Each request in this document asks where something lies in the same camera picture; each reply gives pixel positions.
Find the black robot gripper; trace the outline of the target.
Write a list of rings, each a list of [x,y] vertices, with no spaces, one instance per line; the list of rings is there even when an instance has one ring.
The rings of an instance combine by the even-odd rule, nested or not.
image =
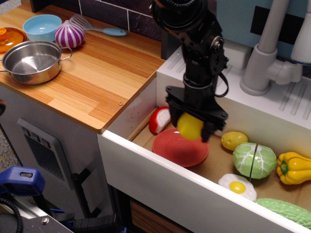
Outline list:
[[[171,122],[177,123],[183,113],[203,121],[202,142],[206,143],[215,131],[222,131],[228,118],[227,112],[216,102],[213,85],[205,87],[167,86],[166,102],[169,105]]]

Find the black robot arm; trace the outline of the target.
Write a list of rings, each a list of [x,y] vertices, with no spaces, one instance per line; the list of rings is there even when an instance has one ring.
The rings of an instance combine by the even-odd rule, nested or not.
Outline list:
[[[172,124],[188,140],[205,143],[222,131],[228,114],[216,102],[218,78],[227,68],[222,29],[206,0],[154,0],[156,23],[181,42],[184,87],[166,87]]]

